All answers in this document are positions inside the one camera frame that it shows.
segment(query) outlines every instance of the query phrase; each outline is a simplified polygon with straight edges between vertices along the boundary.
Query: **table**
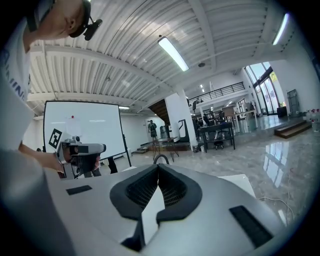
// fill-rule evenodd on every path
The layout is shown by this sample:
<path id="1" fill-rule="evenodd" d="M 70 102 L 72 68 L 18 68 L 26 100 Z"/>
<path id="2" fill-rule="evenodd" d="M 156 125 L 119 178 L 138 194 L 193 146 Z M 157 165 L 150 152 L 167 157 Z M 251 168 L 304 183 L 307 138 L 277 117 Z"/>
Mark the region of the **table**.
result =
<path id="1" fill-rule="evenodd" d="M 235 122 L 236 122 L 236 127 L 237 127 L 237 129 L 238 129 L 238 133 L 240 132 L 240 127 L 239 127 L 239 121 L 238 121 L 237 116 L 247 115 L 248 113 L 252 113 L 252 112 L 254 113 L 255 128 L 258 128 L 257 111 L 256 111 L 255 109 L 249 110 L 249 111 L 246 111 L 246 112 L 241 112 L 241 113 L 237 113 L 237 114 L 230 115 L 230 117 L 235 117 Z"/>
<path id="2" fill-rule="evenodd" d="M 155 139 L 152 141 L 152 155 L 153 155 L 153 160 L 155 160 L 156 156 L 157 156 L 157 153 L 159 153 L 160 155 L 160 143 L 167 143 L 167 149 L 169 149 L 169 153 L 170 153 L 170 156 L 172 158 L 172 161 L 175 162 L 175 153 L 176 155 L 179 157 L 179 154 L 176 150 L 176 147 L 175 147 L 175 142 L 174 140 L 176 139 L 177 137 L 170 137 L 170 138 L 158 138 L 158 139 Z"/>
<path id="3" fill-rule="evenodd" d="M 231 141 L 231 145 L 233 145 L 233 149 L 235 150 L 236 149 L 235 137 L 234 137 L 234 133 L 233 133 L 232 127 L 233 127 L 232 126 L 232 122 L 225 122 L 225 123 L 221 123 L 221 124 L 202 127 L 200 129 L 200 133 L 202 133 L 205 152 L 207 153 L 207 148 L 208 148 L 207 144 L 208 143 L 215 143 L 215 142 L 222 142 L 222 141 Z M 218 138 L 218 139 L 207 141 L 205 133 L 209 134 L 209 133 L 220 131 L 220 130 L 223 130 L 223 129 L 228 129 L 228 133 L 230 134 L 228 137 L 226 136 L 225 138 Z"/>

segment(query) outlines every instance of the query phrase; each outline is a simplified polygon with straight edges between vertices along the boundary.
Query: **glossy floor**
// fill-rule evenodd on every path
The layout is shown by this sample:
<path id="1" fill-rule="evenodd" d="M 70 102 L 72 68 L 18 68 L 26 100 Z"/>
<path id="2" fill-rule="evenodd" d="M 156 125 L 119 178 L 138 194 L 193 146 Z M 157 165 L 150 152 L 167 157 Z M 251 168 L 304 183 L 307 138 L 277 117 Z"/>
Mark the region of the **glossy floor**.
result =
<path id="1" fill-rule="evenodd" d="M 179 155 L 175 156 L 174 163 L 169 158 L 170 164 L 214 176 L 245 174 L 256 198 L 288 202 L 294 218 L 304 211 L 318 188 L 320 133 L 311 129 L 290 139 L 272 136 L 268 140 L 237 145 L 236 150 L 228 146 L 223 150 L 210 149 L 207 153 L 181 151 Z M 136 167 L 152 164 L 152 152 L 134 154 L 131 163 Z M 129 167 L 125 158 L 116 159 L 115 164 L 119 172 Z M 109 174 L 110 169 L 102 166 L 101 173 Z M 284 219 L 287 207 L 281 201 L 265 202 Z M 290 211 L 287 219 L 292 221 Z"/>
<path id="2" fill-rule="evenodd" d="M 296 118 L 289 119 L 287 116 L 279 118 L 277 115 L 269 115 L 269 116 L 261 116 L 256 119 L 258 124 L 258 130 L 265 130 L 269 128 L 273 128 L 285 123 L 288 123 L 290 120 L 294 120 Z M 240 134 L 252 133 L 256 131 L 256 122 L 255 118 L 249 118 L 248 120 L 240 120 L 239 121 L 239 129 Z"/>

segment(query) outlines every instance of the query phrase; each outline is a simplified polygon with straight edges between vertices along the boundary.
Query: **balcony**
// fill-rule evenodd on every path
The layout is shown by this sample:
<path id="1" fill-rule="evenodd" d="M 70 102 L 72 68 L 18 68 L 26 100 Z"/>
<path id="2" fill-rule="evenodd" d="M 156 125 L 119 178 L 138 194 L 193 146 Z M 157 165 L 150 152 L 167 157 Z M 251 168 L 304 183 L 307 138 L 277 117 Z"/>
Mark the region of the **balcony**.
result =
<path id="1" fill-rule="evenodd" d="M 241 91 L 245 91 L 246 88 L 244 86 L 243 82 L 238 82 L 217 90 L 212 90 L 209 91 L 207 93 L 201 94 L 197 97 L 193 97 L 189 99 L 189 106 L 191 107 L 193 105 L 194 102 L 196 102 L 197 104 L 200 103 L 205 103 L 205 102 L 209 102 L 212 101 L 216 98 L 220 98 L 222 96 L 227 96 L 230 94 L 234 94 L 237 92 L 241 92 Z"/>

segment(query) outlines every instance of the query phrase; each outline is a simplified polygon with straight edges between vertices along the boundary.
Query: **corrugated metal ceiling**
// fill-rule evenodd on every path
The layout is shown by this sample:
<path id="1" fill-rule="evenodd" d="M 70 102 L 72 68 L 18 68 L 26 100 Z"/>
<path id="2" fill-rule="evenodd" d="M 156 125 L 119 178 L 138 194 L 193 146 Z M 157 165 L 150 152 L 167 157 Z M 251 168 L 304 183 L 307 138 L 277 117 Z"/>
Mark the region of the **corrugated metal ceiling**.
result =
<path id="1" fill-rule="evenodd" d="M 41 115 L 45 100 L 68 98 L 123 106 L 134 103 L 131 107 L 138 111 L 150 103 L 150 98 L 172 92 L 177 84 L 174 78 L 183 81 L 185 75 L 158 45 L 159 35 L 166 36 L 189 65 L 190 70 L 185 73 L 196 74 L 197 63 L 204 60 L 205 68 L 214 74 L 216 70 L 228 70 L 235 60 L 251 58 L 252 63 L 257 62 L 257 44 L 266 43 L 262 40 L 264 29 L 267 26 L 271 30 L 267 39 L 270 44 L 283 17 L 283 12 L 276 9 L 272 21 L 266 22 L 272 4 L 266 0 L 195 2 L 196 5 L 187 0 L 92 0 L 91 16 L 102 19 L 103 24 L 89 42 L 80 36 L 33 44 L 29 106 L 37 106 L 34 111 Z M 201 8 L 206 17 L 196 16 Z M 201 27 L 200 19 L 207 19 L 209 28 Z M 294 29 L 294 24 L 289 24 L 279 44 L 266 45 L 263 54 L 283 51 Z M 211 42 L 204 31 L 211 33 Z M 214 65 L 208 49 L 212 43 Z M 49 46 L 56 46 L 53 52 Z M 74 48 L 83 52 L 63 52 Z M 94 52 L 102 58 L 120 60 L 123 65 L 96 61 L 91 58 Z"/>

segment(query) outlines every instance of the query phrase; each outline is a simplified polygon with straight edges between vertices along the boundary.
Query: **black rubber pad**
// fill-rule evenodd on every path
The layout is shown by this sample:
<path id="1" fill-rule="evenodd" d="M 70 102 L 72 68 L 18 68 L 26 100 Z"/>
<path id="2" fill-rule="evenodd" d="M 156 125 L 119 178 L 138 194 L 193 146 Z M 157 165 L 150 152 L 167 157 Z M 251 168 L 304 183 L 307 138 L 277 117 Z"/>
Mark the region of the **black rubber pad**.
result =
<path id="1" fill-rule="evenodd" d="M 78 186 L 78 187 L 74 187 L 74 188 L 68 188 L 68 189 L 66 189 L 66 192 L 70 196 L 72 196 L 72 195 L 75 195 L 75 194 L 86 192 L 88 190 L 92 190 L 92 187 L 90 187 L 89 185 L 84 185 L 84 186 Z"/>

